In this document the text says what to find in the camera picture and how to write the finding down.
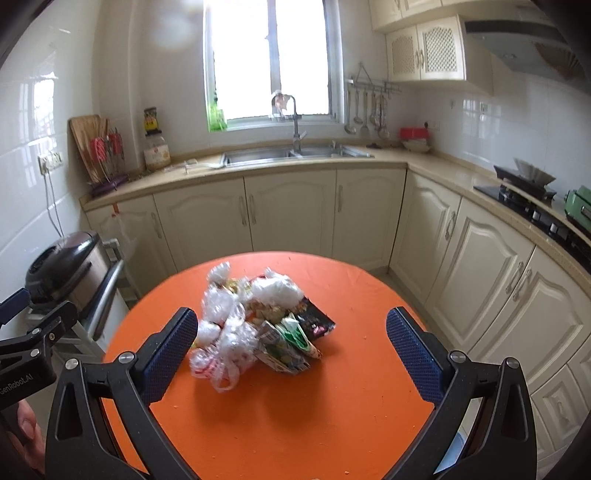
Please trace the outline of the person's left hand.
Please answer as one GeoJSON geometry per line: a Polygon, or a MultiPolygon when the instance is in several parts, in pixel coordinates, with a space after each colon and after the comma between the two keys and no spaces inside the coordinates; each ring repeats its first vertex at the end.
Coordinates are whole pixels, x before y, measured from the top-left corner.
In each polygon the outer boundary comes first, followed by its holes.
{"type": "Polygon", "coordinates": [[[45,439],[37,423],[35,412],[26,400],[18,402],[16,419],[18,431],[23,440],[11,434],[10,439],[14,447],[29,467],[40,474],[45,474],[45,439]]]}

